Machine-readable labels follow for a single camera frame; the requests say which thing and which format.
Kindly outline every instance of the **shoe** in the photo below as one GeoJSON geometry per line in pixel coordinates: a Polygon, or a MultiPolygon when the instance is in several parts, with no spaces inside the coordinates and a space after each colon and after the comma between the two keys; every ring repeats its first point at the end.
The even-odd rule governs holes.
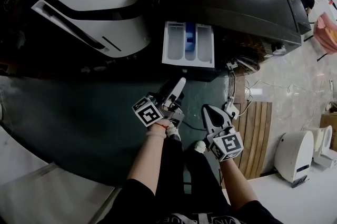
{"type": "Polygon", "coordinates": [[[326,105],[325,111],[329,111],[331,108],[332,108],[332,104],[331,104],[331,101],[330,101],[330,102],[328,102],[328,104],[326,105]]]}
{"type": "Polygon", "coordinates": [[[206,151],[206,144],[204,141],[198,141],[196,142],[195,146],[194,146],[194,150],[204,154],[204,152],[206,151]]]}
{"type": "Polygon", "coordinates": [[[177,138],[178,138],[179,141],[181,141],[181,138],[180,138],[180,135],[179,135],[179,131],[173,125],[172,122],[169,124],[168,128],[166,129],[166,134],[167,134],[168,138],[173,135],[173,136],[176,136],[176,137],[173,137],[175,140],[177,140],[177,138]]]}

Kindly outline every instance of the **wooden slat mat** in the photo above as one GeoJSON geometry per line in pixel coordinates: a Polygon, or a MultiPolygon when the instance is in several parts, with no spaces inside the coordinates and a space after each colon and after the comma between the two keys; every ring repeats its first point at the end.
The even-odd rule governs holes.
{"type": "MultiPolygon", "coordinates": [[[[235,104],[240,114],[247,108],[248,102],[235,104]]],[[[272,103],[253,102],[247,111],[237,120],[233,120],[236,131],[240,132],[244,149],[234,158],[246,179],[260,177],[267,150],[270,123],[272,117],[272,103]]]]}

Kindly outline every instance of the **power cord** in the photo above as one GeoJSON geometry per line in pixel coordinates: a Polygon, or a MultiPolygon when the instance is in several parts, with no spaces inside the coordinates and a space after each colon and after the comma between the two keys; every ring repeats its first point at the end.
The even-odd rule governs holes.
{"type": "Polygon", "coordinates": [[[200,130],[200,131],[206,131],[206,129],[195,128],[195,127],[191,126],[190,124],[188,124],[188,123],[185,122],[185,121],[183,121],[183,123],[184,123],[185,125],[187,125],[188,127],[190,127],[191,129],[200,130]]]}
{"type": "MultiPolygon", "coordinates": [[[[319,94],[319,93],[321,92],[322,83],[323,83],[323,81],[321,81],[321,85],[320,85],[320,90],[319,90],[319,91],[312,91],[312,90],[309,90],[309,89],[306,89],[306,88],[303,88],[303,87],[299,87],[299,86],[294,85],[294,84],[290,84],[289,86],[286,87],[286,86],[279,86],[279,85],[276,85],[276,84],[271,84],[271,83],[268,83],[268,82],[263,81],[263,80],[258,80],[257,82],[254,83],[254,85],[250,86],[250,84],[249,84],[249,82],[247,81],[247,79],[245,79],[245,81],[246,81],[247,84],[248,84],[247,87],[245,86],[245,89],[249,92],[249,96],[248,96],[247,100],[249,100],[249,99],[251,98],[251,102],[247,105],[246,109],[245,109],[241,114],[239,114],[239,116],[242,116],[242,115],[248,110],[250,104],[251,104],[252,101],[253,101],[253,96],[252,96],[251,88],[254,87],[254,86],[256,86],[259,82],[262,82],[262,83],[265,83],[265,84],[267,84],[267,85],[274,86],[274,87],[286,88],[288,93],[291,92],[290,87],[291,87],[291,86],[294,86],[294,87],[296,87],[296,88],[300,88],[300,89],[302,89],[302,90],[304,90],[304,91],[308,91],[308,92],[313,92],[313,93],[315,93],[315,94],[319,94]]],[[[313,118],[315,117],[316,109],[317,109],[317,107],[318,107],[318,105],[319,105],[321,99],[322,99],[324,96],[325,96],[325,94],[323,94],[323,95],[320,97],[320,99],[317,100],[317,103],[316,103],[316,106],[315,106],[315,108],[314,108],[314,112],[313,112],[313,115],[312,115],[311,119],[310,119],[310,120],[309,120],[309,121],[302,127],[301,130],[303,130],[303,129],[304,129],[304,128],[305,128],[305,127],[306,127],[306,126],[313,120],[313,118]]]]}

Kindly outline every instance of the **white toilet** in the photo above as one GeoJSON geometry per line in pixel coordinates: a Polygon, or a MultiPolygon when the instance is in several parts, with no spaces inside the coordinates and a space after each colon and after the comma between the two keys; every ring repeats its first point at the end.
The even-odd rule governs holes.
{"type": "Polygon", "coordinates": [[[332,127],[308,128],[314,136],[314,162],[325,168],[331,168],[337,164],[337,152],[330,149],[332,127]]]}

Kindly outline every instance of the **blue fabric softener cap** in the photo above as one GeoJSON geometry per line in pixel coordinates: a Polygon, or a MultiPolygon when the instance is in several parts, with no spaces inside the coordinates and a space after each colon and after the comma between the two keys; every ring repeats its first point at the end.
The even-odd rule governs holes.
{"type": "Polygon", "coordinates": [[[195,50],[195,23],[186,22],[185,51],[193,52],[194,50],[195,50]]]}

